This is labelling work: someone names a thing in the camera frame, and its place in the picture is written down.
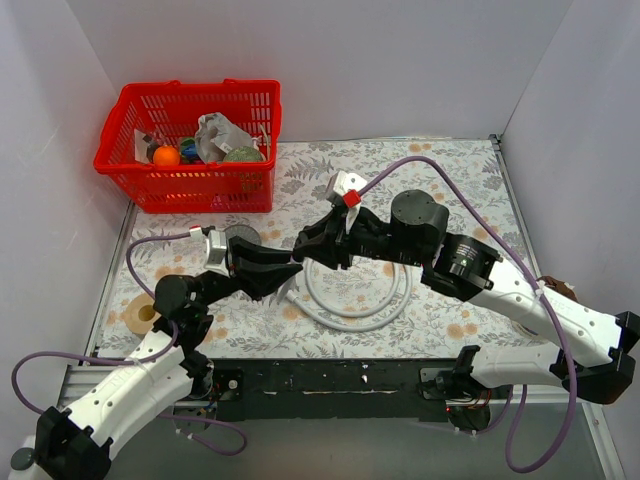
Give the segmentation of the grey shower head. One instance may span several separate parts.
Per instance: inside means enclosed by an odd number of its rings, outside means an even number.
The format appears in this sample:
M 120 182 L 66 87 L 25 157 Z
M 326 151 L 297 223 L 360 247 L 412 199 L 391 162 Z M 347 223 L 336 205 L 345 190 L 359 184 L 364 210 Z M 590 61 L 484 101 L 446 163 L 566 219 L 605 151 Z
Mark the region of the grey shower head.
M 234 237 L 234 236 L 239 236 L 242 237 L 245 240 L 248 240 L 251 243 L 254 243 L 256 245 L 261 245 L 261 237 L 260 234 L 253 229 L 252 227 L 248 226 L 248 225 L 235 225 L 235 226 L 231 226 L 228 227 L 224 230 L 226 238 L 227 238 L 227 243 L 228 241 Z M 241 289 L 241 285 L 239 282 L 239 278 L 234 278 L 237 286 L 239 287 L 239 289 L 241 291 L 243 291 Z

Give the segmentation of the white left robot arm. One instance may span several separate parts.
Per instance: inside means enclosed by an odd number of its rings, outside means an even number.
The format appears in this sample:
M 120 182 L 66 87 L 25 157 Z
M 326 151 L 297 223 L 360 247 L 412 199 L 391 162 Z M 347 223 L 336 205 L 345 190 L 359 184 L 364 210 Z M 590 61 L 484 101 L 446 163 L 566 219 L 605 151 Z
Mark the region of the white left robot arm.
M 103 479 L 123 446 L 176 401 L 205 398 L 213 366 L 198 351 L 213 321 L 210 305 L 237 292 L 260 300 L 302 269 L 285 250 L 211 233 L 197 276 L 167 275 L 155 287 L 159 317 L 122 362 L 63 410 L 38 419 L 34 462 L 51 479 Z

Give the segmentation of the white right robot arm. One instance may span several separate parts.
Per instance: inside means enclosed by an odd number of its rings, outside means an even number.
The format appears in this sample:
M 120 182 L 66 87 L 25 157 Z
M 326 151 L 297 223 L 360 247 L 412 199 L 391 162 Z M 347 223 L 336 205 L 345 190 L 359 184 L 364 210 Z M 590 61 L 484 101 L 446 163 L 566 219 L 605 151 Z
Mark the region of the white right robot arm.
M 631 385 L 639 339 L 631 312 L 599 313 L 524 274 L 488 245 L 447 232 L 449 211 L 427 193 L 407 190 L 391 203 L 390 219 L 361 208 L 349 223 L 335 205 L 298 235 L 293 256 L 331 269 L 347 269 L 355 256 L 419 267 L 431 290 L 507 317 L 535 333 L 534 347 L 491 350 L 468 346 L 455 366 L 430 374 L 423 386 L 433 398 L 475 397 L 506 385 L 575 385 L 578 398 L 608 405 Z

